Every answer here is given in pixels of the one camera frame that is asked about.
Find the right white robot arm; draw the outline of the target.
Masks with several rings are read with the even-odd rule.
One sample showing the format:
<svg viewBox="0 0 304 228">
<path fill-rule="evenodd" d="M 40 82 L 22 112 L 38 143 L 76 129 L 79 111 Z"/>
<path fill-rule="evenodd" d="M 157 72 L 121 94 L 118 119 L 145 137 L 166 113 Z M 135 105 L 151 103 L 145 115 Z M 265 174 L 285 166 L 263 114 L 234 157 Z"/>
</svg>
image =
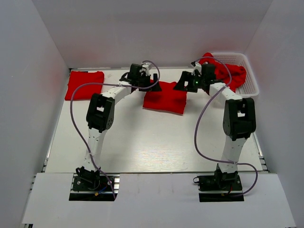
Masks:
<svg viewBox="0 0 304 228">
<path fill-rule="evenodd" d="M 214 178 L 215 185 L 224 190 L 232 183 L 230 175 L 236 175 L 238 171 L 245 142 L 256 130 L 255 103 L 252 98 L 243 98 L 230 89 L 232 75 L 227 83 L 217 79 L 214 64 L 193 61 L 191 65 L 193 71 L 183 71 L 174 90 L 196 93 L 202 89 L 211 97 L 209 104 L 218 100 L 224 105 L 222 125 L 226 140 L 222 157 L 216 160 L 220 174 Z"/>
</svg>

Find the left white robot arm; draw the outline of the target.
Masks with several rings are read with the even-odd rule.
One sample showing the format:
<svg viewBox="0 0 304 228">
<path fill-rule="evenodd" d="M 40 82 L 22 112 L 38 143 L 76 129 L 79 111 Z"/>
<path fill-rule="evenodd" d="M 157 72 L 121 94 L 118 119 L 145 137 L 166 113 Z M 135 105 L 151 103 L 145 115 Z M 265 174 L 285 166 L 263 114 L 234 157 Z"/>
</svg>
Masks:
<svg viewBox="0 0 304 228">
<path fill-rule="evenodd" d="M 131 64 L 128 72 L 124 73 L 116 85 L 100 94 L 93 94 L 86 114 L 88 123 L 88 142 L 84 169 L 97 171 L 101 169 L 100 154 L 107 131 L 114 123 L 115 105 L 130 95 L 133 91 L 160 92 L 160 70 L 150 74 L 152 66 L 149 60 L 141 64 Z"/>
</svg>

